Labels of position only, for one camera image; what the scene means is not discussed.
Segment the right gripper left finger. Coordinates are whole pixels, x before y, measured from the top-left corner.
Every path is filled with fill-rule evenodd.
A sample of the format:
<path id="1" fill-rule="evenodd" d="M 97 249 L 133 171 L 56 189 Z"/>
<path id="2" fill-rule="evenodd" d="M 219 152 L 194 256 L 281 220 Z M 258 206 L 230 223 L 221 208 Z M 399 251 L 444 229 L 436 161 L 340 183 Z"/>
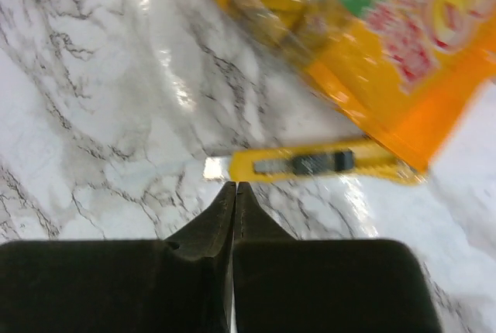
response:
<path id="1" fill-rule="evenodd" d="M 166 239 L 1 247 L 3 332 L 227 332 L 236 185 Z"/>

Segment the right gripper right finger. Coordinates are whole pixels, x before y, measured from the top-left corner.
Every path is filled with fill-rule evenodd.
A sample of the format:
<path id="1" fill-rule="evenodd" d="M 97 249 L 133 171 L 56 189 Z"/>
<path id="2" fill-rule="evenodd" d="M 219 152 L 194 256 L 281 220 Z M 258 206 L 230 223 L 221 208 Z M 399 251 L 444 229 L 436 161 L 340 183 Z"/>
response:
<path id="1" fill-rule="evenodd" d="M 390 239 L 298 240 L 236 193 L 232 271 L 240 332 L 439 332 L 419 261 Z"/>

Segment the yellow utility knife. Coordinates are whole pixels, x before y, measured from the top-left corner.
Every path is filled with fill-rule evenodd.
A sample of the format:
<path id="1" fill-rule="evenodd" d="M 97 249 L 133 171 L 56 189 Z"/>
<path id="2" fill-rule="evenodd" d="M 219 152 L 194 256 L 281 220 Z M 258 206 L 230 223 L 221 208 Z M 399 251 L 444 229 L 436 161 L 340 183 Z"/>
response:
<path id="1" fill-rule="evenodd" d="M 368 138 L 312 146 L 247 149 L 205 159 L 203 178 L 273 183 L 311 177 L 364 175 L 413 185 L 424 176 Z"/>

